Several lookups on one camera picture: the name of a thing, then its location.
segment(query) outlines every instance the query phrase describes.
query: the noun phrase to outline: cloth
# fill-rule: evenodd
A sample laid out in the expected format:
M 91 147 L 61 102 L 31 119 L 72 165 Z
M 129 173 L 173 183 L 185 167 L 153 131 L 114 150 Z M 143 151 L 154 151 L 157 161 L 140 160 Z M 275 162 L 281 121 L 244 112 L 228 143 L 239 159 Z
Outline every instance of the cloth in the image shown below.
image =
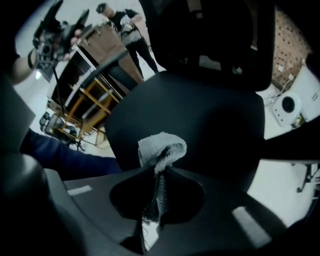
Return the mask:
M 147 42 L 144 38 L 140 39 L 139 41 L 131 43 L 126 48 L 128 49 L 129 54 L 130 54 L 134 64 L 136 65 L 136 67 L 140 71 L 141 75 L 142 75 L 142 71 L 141 71 L 141 68 L 139 65 L 139 59 L 138 59 L 137 53 L 145 60 L 145 62 L 149 65 L 149 67 L 155 73 L 159 72 L 157 64 L 156 64 L 155 60 L 152 58 L 150 51 L 149 51 L 149 47 L 148 47 Z
M 32 156 L 43 168 L 57 171 L 63 181 L 121 172 L 115 158 L 72 150 L 55 138 L 32 130 L 24 138 L 20 152 Z
M 187 153 L 187 144 L 176 135 L 161 132 L 141 139 L 138 146 L 141 167 L 154 166 L 155 178 L 153 198 L 143 211 L 142 219 L 157 222 L 161 227 L 162 216 L 170 210 L 164 170 Z
M 139 29 L 131 22 L 131 19 L 138 15 L 137 12 L 131 9 L 117 11 L 114 17 L 109 18 L 114 23 L 119 36 L 125 46 L 132 44 L 142 38 Z

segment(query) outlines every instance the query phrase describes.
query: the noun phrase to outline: chair seat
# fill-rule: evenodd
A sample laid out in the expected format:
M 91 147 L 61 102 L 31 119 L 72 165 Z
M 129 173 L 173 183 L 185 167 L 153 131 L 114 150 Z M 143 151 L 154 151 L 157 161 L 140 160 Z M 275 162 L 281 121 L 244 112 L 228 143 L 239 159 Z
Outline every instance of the chair seat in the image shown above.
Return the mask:
M 140 167 L 138 141 L 166 132 L 186 141 L 174 167 L 224 180 L 247 190 L 264 139 L 263 99 L 255 92 L 212 86 L 161 72 L 115 107 L 106 135 L 123 171 Z

